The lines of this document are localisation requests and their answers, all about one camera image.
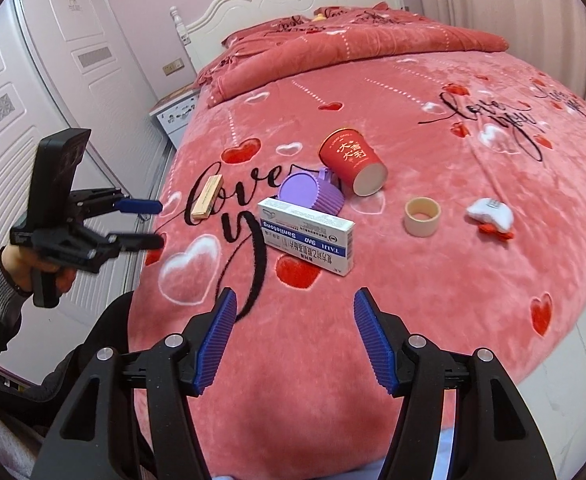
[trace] silver screw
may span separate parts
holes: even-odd
[[[184,342],[184,338],[180,334],[171,334],[164,340],[164,344],[169,348],[177,348]]]
[[[492,359],[493,359],[493,354],[492,354],[492,352],[491,352],[489,349],[487,349],[487,348],[480,348],[480,349],[477,351],[477,358],[478,358],[480,361],[484,361],[485,363],[490,363],[490,362],[492,361]]]
[[[413,348],[424,348],[426,346],[426,339],[421,335],[412,335],[409,337],[409,345]]]
[[[113,348],[106,347],[106,348],[102,348],[97,351],[97,358],[100,361],[108,361],[112,357],[113,357]]]

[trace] white nightstand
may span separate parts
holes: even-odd
[[[187,85],[160,99],[148,113],[157,118],[176,148],[180,147],[186,125],[198,104],[199,88]]]

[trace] electrical socket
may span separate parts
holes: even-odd
[[[177,72],[178,70],[182,70],[183,68],[184,68],[184,62],[182,61],[182,58],[180,57],[180,59],[176,59],[174,62],[163,66],[162,70],[164,70],[164,75],[171,75],[172,73]]]

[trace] purple cup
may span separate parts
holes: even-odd
[[[306,171],[290,174],[279,186],[278,199],[333,216],[344,205],[344,195],[331,184],[331,172],[326,168],[319,176]]]

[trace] beige tape roll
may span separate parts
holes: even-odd
[[[441,213],[435,200],[425,196],[414,198],[404,206],[404,227],[408,234],[426,238],[438,230]]]

